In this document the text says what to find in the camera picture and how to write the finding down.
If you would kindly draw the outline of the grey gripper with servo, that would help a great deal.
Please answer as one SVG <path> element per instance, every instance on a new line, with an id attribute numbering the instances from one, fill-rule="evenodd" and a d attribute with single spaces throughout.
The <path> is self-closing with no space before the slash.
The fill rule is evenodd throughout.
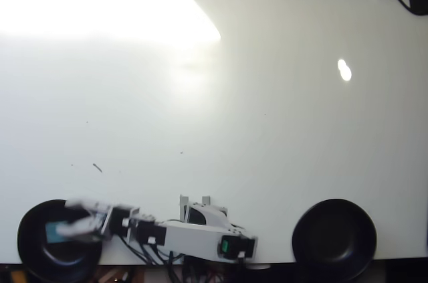
<path id="1" fill-rule="evenodd" d="M 109 205 L 91 199 L 69 199 L 65 202 L 68 209 L 83 209 L 91 217 L 84 217 L 73 223 L 59 223 L 56 233 L 62 237 L 93 235 L 98 232 L 101 240 L 110 240 L 114 235 L 128 238 L 132 226 L 131 220 L 139 212 L 138 207 L 129 205 Z"/>

